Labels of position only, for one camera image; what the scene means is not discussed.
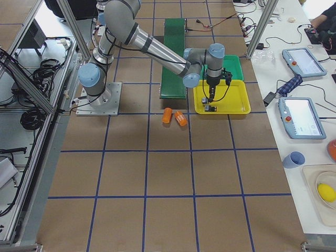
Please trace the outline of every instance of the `orange object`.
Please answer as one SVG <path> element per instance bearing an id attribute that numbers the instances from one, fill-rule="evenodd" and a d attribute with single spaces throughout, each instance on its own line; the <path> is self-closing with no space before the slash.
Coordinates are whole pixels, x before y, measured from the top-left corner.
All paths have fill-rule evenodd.
<path id="1" fill-rule="evenodd" d="M 330 157 L 336 161 L 336 139 L 330 141 L 327 146 Z"/>
<path id="2" fill-rule="evenodd" d="M 162 122 L 170 123 L 170 119 L 172 118 L 173 110 L 171 108 L 165 108 L 163 111 Z"/>
<path id="3" fill-rule="evenodd" d="M 184 114 L 180 111 L 175 112 L 175 118 L 180 126 L 185 126 L 188 124 L 187 118 L 184 116 Z"/>

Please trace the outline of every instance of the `yellow tray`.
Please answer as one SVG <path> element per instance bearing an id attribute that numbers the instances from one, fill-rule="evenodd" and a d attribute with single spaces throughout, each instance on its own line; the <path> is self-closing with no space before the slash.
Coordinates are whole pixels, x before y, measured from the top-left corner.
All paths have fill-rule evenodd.
<path id="1" fill-rule="evenodd" d="M 232 80 L 230 88 L 221 101 L 211 102 L 211 106 L 216 106 L 216 112 L 205 112 L 204 105 L 202 104 L 202 98 L 205 97 L 202 87 L 202 80 L 194 88 L 194 103 L 195 110 L 198 114 L 248 114 L 251 112 L 250 103 L 248 100 L 245 83 L 241 80 Z M 215 100 L 223 97 L 228 86 L 225 84 L 225 80 L 221 80 L 216 87 Z M 204 80 L 204 91 L 206 96 L 209 96 L 209 85 Z"/>

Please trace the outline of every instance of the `yellow ball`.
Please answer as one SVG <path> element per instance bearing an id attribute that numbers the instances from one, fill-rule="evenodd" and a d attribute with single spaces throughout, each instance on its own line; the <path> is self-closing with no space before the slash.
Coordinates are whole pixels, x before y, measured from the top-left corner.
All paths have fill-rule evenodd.
<path id="1" fill-rule="evenodd" d="M 336 192 L 330 185 L 319 184 L 317 186 L 317 191 L 325 201 L 334 202 L 336 200 Z"/>

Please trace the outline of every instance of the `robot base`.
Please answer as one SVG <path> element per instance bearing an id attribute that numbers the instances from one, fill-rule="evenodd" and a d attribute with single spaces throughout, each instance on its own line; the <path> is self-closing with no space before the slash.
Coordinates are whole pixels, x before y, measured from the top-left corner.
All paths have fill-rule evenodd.
<path id="1" fill-rule="evenodd" d="M 112 93 L 112 97 L 109 99 L 108 102 L 101 106 L 91 106 L 90 104 L 79 107 L 77 109 L 76 115 L 78 116 L 113 116 L 113 115 L 118 115 L 118 110 L 119 110 L 119 102 L 120 102 L 120 94 L 121 94 L 121 82 L 112 82 L 106 84 L 106 88 L 110 90 Z M 82 96 L 86 96 L 86 92 L 83 89 Z M 78 106 L 87 104 L 89 101 L 87 99 L 83 99 L 79 101 Z"/>

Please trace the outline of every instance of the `blue cloth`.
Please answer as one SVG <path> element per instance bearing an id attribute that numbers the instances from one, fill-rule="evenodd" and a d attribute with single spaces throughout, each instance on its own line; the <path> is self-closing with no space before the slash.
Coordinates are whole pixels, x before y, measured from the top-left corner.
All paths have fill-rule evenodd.
<path id="1" fill-rule="evenodd" d="M 277 94 L 279 94 L 282 97 L 287 97 L 287 94 L 292 92 L 292 90 L 296 88 L 298 85 L 300 85 L 302 82 L 303 81 L 301 75 L 295 75 L 288 82 L 286 82 L 284 85 L 278 88 Z"/>

